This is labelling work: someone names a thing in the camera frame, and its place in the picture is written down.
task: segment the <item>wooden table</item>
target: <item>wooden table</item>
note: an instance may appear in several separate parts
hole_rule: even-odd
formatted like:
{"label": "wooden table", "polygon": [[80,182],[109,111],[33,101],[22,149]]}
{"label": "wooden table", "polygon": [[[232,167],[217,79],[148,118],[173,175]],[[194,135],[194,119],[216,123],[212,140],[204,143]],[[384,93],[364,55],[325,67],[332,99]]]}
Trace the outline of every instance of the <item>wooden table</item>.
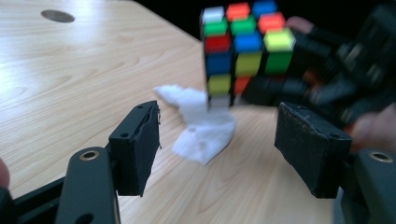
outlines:
{"label": "wooden table", "polygon": [[163,149],[143,198],[120,197],[122,223],[331,223],[333,200],[312,196],[274,147],[274,108],[232,108],[233,140],[208,165],[172,152],[185,124],[153,88],[202,90],[201,47],[134,2],[0,0],[0,157],[13,197],[64,176],[74,153],[103,147],[135,105],[158,100]]}

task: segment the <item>white tissue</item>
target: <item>white tissue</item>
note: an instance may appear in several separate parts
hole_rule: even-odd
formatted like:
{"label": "white tissue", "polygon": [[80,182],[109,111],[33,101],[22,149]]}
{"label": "white tissue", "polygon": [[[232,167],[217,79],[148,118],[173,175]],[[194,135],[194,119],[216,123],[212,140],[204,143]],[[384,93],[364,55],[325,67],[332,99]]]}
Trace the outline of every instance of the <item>white tissue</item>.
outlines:
{"label": "white tissue", "polygon": [[174,144],[174,153],[207,164],[230,143],[236,122],[228,107],[208,110],[206,93],[193,88],[164,85],[154,90],[178,108],[187,125]]}

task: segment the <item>circular hole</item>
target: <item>circular hole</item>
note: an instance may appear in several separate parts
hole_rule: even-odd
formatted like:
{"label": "circular hole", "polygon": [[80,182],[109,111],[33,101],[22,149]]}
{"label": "circular hole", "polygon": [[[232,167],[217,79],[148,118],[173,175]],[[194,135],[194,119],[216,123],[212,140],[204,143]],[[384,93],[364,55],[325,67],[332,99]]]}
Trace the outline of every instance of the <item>circular hole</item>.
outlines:
{"label": "circular hole", "polygon": [[393,158],[380,152],[371,152],[370,157],[375,159],[376,161],[393,162]]}
{"label": "circular hole", "polygon": [[120,137],[128,137],[128,136],[129,136],[128,133],[122,133],[122,134],[120,134]]}
{"label": "circular hole", "polygon": [[72,22],[75,20],[72,15],[57,10],[44,10],[41,15],[50,21]]}
{"label": "circular hole", "polygon": [[95,158],[97,158],[98,156],[99,156],[98,151],[95,151],[95,150],[86,151],[79,156],[79,159],[82,161],[91,161],[91,160],[94,160]]}
{"label": "circular hole", "polygon": [[76,224],[89,224],[92,222],[93,222],[93,215],[92,214],[84,214],[77,219]]}
{"label": "circular hole", "polygon": [[340,134],[338,134],[338,133],[331,133],[331,134],[330,134],[330,137],[332,137],[332,138],[340,138]]}

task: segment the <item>rubik's cube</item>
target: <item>rubik's cube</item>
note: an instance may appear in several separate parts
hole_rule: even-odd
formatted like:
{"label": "rubik's cube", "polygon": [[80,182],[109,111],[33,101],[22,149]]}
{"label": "rubik's cube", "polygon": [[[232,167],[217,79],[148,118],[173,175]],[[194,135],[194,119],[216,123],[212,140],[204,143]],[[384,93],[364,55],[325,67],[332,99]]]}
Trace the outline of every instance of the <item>rubik's cube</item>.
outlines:
{"label": "rubik's cube", "polygon": [[288,70],[295,38],[274,1],[205,8],[200,28],[209,106],[242,104],[251,79]]}

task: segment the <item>table surface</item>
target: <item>table surface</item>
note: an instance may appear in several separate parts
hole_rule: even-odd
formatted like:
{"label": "table surface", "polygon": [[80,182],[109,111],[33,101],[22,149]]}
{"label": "table surface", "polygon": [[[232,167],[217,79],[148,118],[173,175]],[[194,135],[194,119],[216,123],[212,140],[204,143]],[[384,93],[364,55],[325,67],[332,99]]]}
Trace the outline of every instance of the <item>table surface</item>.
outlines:
{"label": "table surface", "polygon": [[[201,42],[135,2],[0,0],[0,157],[13,198],[65,175],[70,157],[103,147],[128,112],[158,100],[159,150],[142,198],[120,197],[122,223],[332,222],[274,147],[276,109],[231,108],[233,140],[207,165],[172,146],[185,124],[153,91],[203,90]],[[50,21],[45,9],[75,21]]]}

